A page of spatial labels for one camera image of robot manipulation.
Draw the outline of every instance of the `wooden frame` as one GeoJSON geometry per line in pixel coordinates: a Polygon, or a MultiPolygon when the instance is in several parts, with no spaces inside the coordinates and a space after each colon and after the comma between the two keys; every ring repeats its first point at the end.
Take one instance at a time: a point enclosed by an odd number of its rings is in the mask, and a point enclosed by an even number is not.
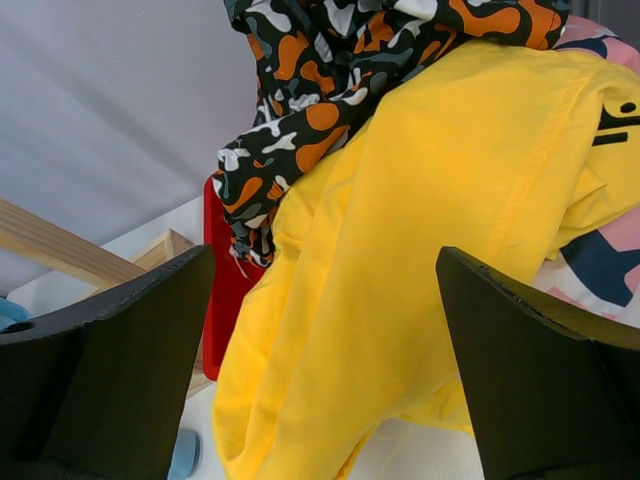
{"type": "MultiPolygon", "coordinates": [[[[133,280],[193,246],[169,230],[129,261],[0,199],[0,249],[94,285],[87,296],[133,280]]],[[[187,398],[210,383],[202,373],[200,340],[187,398]]]]}

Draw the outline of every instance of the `blue object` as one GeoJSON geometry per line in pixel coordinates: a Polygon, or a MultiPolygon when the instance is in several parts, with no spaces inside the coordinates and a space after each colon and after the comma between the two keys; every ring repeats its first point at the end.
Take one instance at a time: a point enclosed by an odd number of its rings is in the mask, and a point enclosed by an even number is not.
{"type": "Polygon", "coordinates": [[[167,480],[185,480],[193,474],[200,459],[200,443],[200,436],[193,430],[178,431],[167,480]]]}
{"type": "Polygon", "coordinates": [[[0,297],[0,330],[4,330],[14,323],[26,322],[29,319],[31,319],[31,314],[26,308],[0,297]]]}

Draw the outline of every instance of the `camouflage fabric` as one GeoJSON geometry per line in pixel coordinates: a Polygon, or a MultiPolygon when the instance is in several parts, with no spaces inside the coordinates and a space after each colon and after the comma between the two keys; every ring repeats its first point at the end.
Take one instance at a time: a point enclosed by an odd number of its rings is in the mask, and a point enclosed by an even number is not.
{"type": "Polygon", "coordinates": [[[469,38],[548,49],[569,14],[566,0],[236,0],[225,6],[255,55],[258,100],[254,127],[218,152],[214,189],[233,230],[234,253],[260,267],[273,259],[271,223],[282,197],[353,136],[385,92],[469,38]]]}

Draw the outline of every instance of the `red box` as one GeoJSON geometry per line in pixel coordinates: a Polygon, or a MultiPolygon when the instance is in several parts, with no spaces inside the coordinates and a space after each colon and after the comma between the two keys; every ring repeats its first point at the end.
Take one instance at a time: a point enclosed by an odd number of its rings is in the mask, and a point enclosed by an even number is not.
{"type": "Polygon", "coordinates": [[[242,300],[260,280],[264,270],[242,262],[245,276],[229,253],[231,227],[224,221],[222,203],[213,191],[211,178],[204,185],[203,225],[204,241],[211,245],[216,257],[216,273],[204,324],[203,368],[207,378],[217,380],[242,300]]]}

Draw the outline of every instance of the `yellow garment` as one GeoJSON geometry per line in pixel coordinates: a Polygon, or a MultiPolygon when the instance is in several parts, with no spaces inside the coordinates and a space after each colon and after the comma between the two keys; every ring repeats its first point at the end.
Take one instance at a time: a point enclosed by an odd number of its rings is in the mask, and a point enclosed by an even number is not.
{"type": "Polygon", "coordinates": [[[640,105],[639,77],[470,42],[291,189],[220,373],[230,479],[346,478],[391,417],[470,431],[437,254],[455,245],[531,282],[547,254],[640,203],[640,128],[591,146],[603,102],[640,105]]]}

